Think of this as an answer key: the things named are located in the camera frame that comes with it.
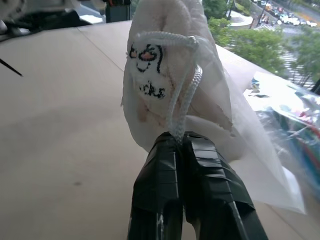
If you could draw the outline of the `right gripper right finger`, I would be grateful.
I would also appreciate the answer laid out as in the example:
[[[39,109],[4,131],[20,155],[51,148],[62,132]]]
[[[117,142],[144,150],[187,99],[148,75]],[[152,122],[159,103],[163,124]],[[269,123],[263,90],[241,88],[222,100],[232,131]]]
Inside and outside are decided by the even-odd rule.
[[[187,132],[182,156],[186,220],[196,239],[268,239],[245,184],[211,140]]]

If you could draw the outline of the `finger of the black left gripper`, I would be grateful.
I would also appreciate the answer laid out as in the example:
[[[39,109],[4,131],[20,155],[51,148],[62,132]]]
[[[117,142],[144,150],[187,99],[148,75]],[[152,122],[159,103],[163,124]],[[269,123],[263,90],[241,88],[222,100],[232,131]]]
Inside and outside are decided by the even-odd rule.
[[[0,59],[0,63],[2,65],[4,65],[6,68],[8,68],[9,70],[13,71],[14,73],[16,73],[17,75],[19,75],[20,77],[23,77],[23,75],[18,72],[15,68],[13,68],[11,65],[9,65],[7,62],[5,62],[4,60]]]

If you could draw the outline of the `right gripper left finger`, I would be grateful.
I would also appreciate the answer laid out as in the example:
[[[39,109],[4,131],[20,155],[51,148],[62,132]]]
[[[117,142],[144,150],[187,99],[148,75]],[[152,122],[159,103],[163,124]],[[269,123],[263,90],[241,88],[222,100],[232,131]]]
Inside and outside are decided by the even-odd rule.
[[[133,185],[129,240],[182,238],[183,141],[170,133],[155,140]]]

